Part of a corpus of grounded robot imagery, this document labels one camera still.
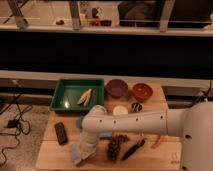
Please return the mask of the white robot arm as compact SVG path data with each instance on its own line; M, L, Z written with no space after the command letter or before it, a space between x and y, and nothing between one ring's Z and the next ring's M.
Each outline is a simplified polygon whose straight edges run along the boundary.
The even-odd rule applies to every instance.
M96 151L102 132L142 132L181 138L180 171L213 171L213 102L186 109L168 109L111 116L94 106L82 121L80 151Z

